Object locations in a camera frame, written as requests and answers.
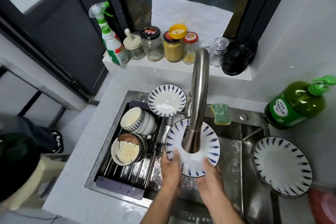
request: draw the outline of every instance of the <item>hand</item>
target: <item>hand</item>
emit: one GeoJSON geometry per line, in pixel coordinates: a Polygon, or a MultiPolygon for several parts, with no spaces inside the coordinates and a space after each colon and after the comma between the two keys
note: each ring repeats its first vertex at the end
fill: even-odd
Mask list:
{"type": "Polygon", "coordinates": [[[173,159],[167,158],[166,149],[163,150],[161,158],[162,188],[169,188],[179,193],[181,188],[181,163],[178,150],[174,150],[173,159]]]}
{"type": "Polygon", "coordinates": [[[207,158],[203,160],[205,175],[196,179],[199,194],[208,209],[225,197],[223,181],[218,167],[214,167],[207,158]]]}

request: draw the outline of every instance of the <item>faucet spout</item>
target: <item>faucet spout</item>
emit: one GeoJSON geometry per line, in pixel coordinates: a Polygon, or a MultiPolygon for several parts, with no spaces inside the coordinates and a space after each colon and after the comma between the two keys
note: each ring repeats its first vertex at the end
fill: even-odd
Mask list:
{"type": "Polygon", "coordinates": [[[185,112],[190,116],[190,126],[182,139],[182,148],[196,153],[201,147],[201,128],[209,84],[209,53],[205,48],[196,51],[191,89],[187,95],[185,112]]]}

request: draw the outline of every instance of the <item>spice jar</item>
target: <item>spice jar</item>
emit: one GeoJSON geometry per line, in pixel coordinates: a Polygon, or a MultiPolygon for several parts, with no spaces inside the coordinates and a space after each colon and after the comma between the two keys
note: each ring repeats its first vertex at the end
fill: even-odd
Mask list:
{"type": "Polygon", "coordinates": [[[181,39],[173,39],[169,35],[169,31],[167,31],[163,35],[163,50],[165,53],[165,57],[170,62],[177,62],[183,57],[183,46],[181,39]]]}
{"type": "Polygon", "coordinates": [[[141,44],[149,61],[159,61],[163,58],[163,46],[158,27],[145,27],[141,32],[141,44]]]}
{"type": "Polygon", "coordinates": [[[127,37],[124,40],[124,47],[128,50],[131,59],[142,59],[145,56],[144,49],[141,46],[141,39],[138,35],[132,35],[131,31],[126,28],[127,37]]]}
{"type": "Polygon", "coordinates": [[[195,32],[188,32],[183,38],[183,62],[187,65],[194,63],[197,50],[198,35],[195,32]]]}

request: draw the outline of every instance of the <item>jar of yellow spice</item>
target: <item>jar of yellow spice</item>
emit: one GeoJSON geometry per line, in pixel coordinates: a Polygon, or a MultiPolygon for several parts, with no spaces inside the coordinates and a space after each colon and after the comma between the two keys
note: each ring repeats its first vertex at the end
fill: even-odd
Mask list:
{"type": "Polygon", "coordinates": [[[193,64],[197,50],[198,35],[195,32],[188,32],[183,38],[183,62],[187,65],[193,64]]]}
{"type": "Polygon", "coordinates": [[[171,38],[169,31],[163,35],[163,39],[163,51],[166,59],[170,62],[177,62],[181,60],[183,57],[182,40],[171,38]]]}

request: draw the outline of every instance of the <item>sponge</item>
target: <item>sponge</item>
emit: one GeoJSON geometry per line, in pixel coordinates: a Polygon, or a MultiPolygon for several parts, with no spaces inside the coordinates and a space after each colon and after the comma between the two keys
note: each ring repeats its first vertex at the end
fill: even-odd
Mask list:
{"type": "Polygon", "coordinates": [[[232,120],[229,117],[227,104],[212,104],[210,108],[215,116],[216,125],[230,125],[232,120]]]}

